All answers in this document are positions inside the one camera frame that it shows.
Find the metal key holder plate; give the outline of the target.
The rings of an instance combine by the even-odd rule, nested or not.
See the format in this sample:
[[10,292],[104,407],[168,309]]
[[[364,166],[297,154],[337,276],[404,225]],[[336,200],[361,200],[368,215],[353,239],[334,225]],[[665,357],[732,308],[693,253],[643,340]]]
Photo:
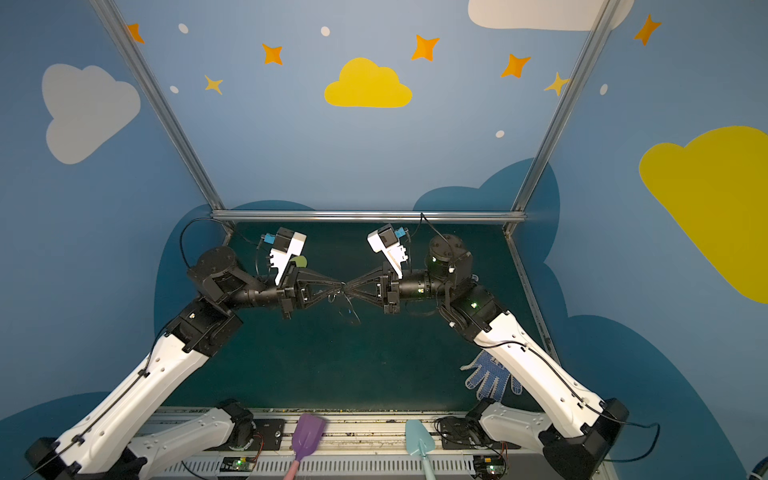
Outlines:
[[343,290],[337,290],[328,297],[328,302],[335,306],[339,316],[349,325],[358,326],[361,319],[355,310],[352,299]]

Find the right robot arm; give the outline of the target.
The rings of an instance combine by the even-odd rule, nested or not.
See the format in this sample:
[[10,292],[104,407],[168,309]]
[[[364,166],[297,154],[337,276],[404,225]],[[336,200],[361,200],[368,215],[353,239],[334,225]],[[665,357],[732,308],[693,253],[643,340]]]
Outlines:
[[481,434],[542,455],[563,479],[590,479],[606,459],[629,417],[617,399],[602,399],[568,374],[473,274],[473,256],[455,235],[429,242],[425,266],[409,271],[399,234],[389,225],[367,236],[386,261],[347,283],[347,295],[379,305],[387,314],[404,301],[434,300],[450,328],[479,347],[517,380],[542,415],[483,400],[469,414]]

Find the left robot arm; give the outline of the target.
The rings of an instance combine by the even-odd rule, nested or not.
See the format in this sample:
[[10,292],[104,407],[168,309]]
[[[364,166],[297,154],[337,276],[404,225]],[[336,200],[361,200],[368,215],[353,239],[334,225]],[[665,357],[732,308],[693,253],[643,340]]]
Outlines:
[[274,279],[244,271],[234,250],[215,247],[187,270],[197,296],[157,334],[149,354],[97,407],[58,437],[26,451],[44,479],[145,479],[160,467],[161,444],[131,446],[139,428],[192,373],[231,340],[244,308],[278,307],[285,318],[342,290],[342,282],[290,258]]

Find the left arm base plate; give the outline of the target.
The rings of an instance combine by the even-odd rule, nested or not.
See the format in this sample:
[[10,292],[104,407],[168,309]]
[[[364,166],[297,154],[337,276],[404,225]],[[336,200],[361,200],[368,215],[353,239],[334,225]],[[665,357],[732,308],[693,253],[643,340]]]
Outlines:
[[206,452],[258,452],[279,451],[285,432],[286,421],[276,418],[257,418],[251,422],[249,433],[243,437],[234,433],[235,439],[220,445],[206,449]]

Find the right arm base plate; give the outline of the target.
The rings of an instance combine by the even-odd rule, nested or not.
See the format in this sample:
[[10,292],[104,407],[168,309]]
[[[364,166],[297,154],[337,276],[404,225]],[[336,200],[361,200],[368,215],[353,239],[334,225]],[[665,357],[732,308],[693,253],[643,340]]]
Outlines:
[[492,440],[477,421],[464,417],[444,416],[433,422],[444,450],[496,449],[502,452],[519,450],[520,446]]

